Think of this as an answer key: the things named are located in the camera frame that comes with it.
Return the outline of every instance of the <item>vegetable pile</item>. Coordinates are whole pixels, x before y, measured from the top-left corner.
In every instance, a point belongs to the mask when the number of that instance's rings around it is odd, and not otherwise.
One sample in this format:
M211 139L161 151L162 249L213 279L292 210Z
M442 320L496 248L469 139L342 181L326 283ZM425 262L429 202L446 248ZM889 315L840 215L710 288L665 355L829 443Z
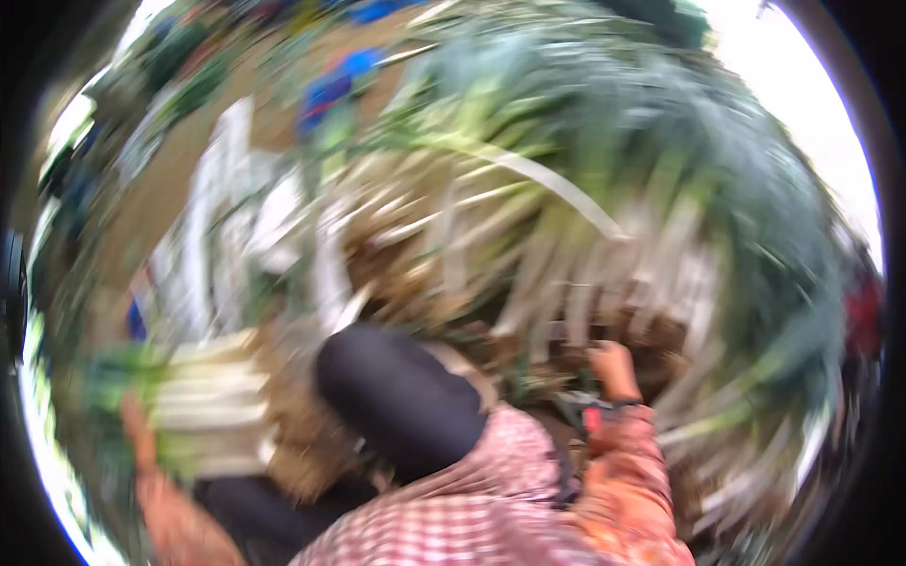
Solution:
M681 535L754 560L840 398L824 186L739 78L638 22L461 1L410 32L438 48L319 187L316 276L349 282L321 315L465 346L517 405L594 389L590 340L629 344Z

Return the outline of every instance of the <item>red object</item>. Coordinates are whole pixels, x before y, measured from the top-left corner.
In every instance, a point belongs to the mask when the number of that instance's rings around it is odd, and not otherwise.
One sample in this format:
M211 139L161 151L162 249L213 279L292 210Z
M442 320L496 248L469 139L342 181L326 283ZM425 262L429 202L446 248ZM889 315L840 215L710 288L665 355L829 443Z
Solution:
M582 422L589 436L594 434L601 429L601 411L594 407L585 408L582 411Z
M868 276L859 289L846 296L846 351L877 356L881 353L882 283Z

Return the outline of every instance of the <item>red and white checkered shirt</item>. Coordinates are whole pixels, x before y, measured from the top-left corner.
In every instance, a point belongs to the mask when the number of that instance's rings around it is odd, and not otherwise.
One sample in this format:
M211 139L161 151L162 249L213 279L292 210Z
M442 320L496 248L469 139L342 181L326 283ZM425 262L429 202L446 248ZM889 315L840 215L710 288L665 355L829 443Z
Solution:
M558 513L553 441L535 419L500 404L465 458L347 513L289 566L693 566L674 539L651 416L625 408L597 433L608 437L606 453L573 510Z

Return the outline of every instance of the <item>blue cloth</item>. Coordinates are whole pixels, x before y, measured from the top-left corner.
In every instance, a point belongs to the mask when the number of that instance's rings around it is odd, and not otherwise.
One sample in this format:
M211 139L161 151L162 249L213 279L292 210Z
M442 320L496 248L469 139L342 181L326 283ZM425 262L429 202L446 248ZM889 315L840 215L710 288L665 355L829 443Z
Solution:
M351 8L349 18L358 25L370 24L407 6L425 4L428 0L371 0L362 7Z
M324 112L355 88L383 59L380 49L370 47L352 52L330 72L310 82L300 109L298 134L310 133L321 123Z
M148 332L145 330L145 322L141 319L139 305L132 300L129 307L129 313L126 315L126 327L129 337L135 341L144 341L148 338Z

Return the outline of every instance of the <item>white stalk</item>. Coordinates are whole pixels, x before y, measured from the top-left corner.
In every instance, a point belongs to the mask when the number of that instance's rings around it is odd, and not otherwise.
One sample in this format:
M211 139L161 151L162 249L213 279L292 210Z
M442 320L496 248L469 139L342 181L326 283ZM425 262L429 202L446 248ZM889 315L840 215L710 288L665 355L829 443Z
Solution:
M527 295L541 277L554 252L557 236L560 234L559 222L562 212L561 207L554 205L546 209L538 219L535 229L528 238L527 249L519 264L513 287L509 296L506 297L506 304L503 311L500 312L494 328L491 329L491 336L495 338L511 336L516 333L522 320L531 316L532 313L525 304Z
M480 240L490 240L534 214L544 201L541 190L525 190L508 199L490 218L469 230L450 247L465 250Z
M396 151L372 151L359 159L350 173L340 181L337 189L348 190L368 182L384 182L390 178L399 163L400 154Z
M371 294L374 291L375 286L374 281L369 281L363 285L363 287L352 297L352 300L349 301L349 304L346 305L345 310L343 310L340 320L337 321L337 325L333 328L333 333L343 330L347 326L351 325L353 322L356 322L359 319L361 310L365 308L365 305L368 304L368 301L371 299Z
M607 261L605 253L610 248L607 240L597 238L591 251L578 262L577 274L573 278L573 286L569 290L566 300L566 342L574 347L581 348L588 343L588 329L591 324L589 317L592 314L592 299L601 265Z
M156 396L161 399L222 398L232 395L256 395L270 376L254 373L242 376L224 377L212 375L209 378L168 379L158 385Z
M837 386L840 387L840 380L837 379ZM787 496L787 501L792 503L795 497L799 494L799 490L802 489L805 479L808 477L809 472L812 471L812 465L814 461L818 458L818 455L821 452L821 445L824 443L824 439L827 437L827 432L830 429L833 415L831 406L829 403L825 403L821 411L817 415L810 417L804 425L803 428L803 444L802 450L800 450L799 455L796 457L795 462L795 481L793 486Z
M581 255L583 245L588 241L589 229L584 223L566 227L566 238L561 241L554 262L548 270L538 292L535 294L535 308L538 309L535 328L529 337L529 361L546 363L550 354L551 324L563 303L567 278Z
M699 230L701 206L691 197L680 197L670 211L654 253L649 262L637 272L636 292L629 304L637 308L632 317L630 332L644 333L656 313L654 309L670 292L677 272L677 264L685 254L692 237Z
M469 285L468 295L470 297L478 297L505 270L509 269L510 265L514 264L522 256L525 248L526 242L523 242L514 245L509 251L498 256L481 275L473 278L474 281Z
M705 348L718 305L721 283L717 251L708 249L701 259L704 262L701 271L702 281L698 296L692 305L686 340L683 343L683 353L693 360Z
M198 479L263 475L267 462L255 454L241 456L202 456L192 463Z
M651 405L657 413L654 423L658 430L676 423L679 412L690 404L705 377L723 358L724 349L723 341L712 340L700 355L692 359L692 367L686 375L674 379L658 396Z
M739 474L727 482L715 493L704 497L701 500L701 511L707 514L722 507L727 501L751 489L759 478L768 475L768 471L776 465L777 457L786 447L786 443L792 436L792 431L793 428L789 418L784 419L784 422L781 423L780 427L774 433L774 437L771 438L771 442L758 458L757 463L754 466L750 466L746 472Z
M244 378L246 375L257 373L257 371L258 367L254 358L224 362L205 360L169 366L167 382L178 382L182 379L229 378L234 376Z
M154 407L149 420L156 430L214 430L259 424L267 414L267 403L225 407Z
M486 203L492 198L502 197L504 195L517 192L519 190L525 189L531 183L527 181L522 181L519 183L514 183L507 187L501 187L499 189L494 189L476 195L474 197L465 198L453 204L453 208L456 211L466 210L473 206L481 205ZM381 232L380 234L374 236L371 240L371 244L378 248L388 247L390 245L398 244L403 240L413 237L415 234L418 234L425 228L431 226L434 222L438 221L442 215L445 214L445 210L448 209L448 206L442 206L439 212L435 212L424 218L416 220L415 222L409 223L403 226L397 226L390 228Z

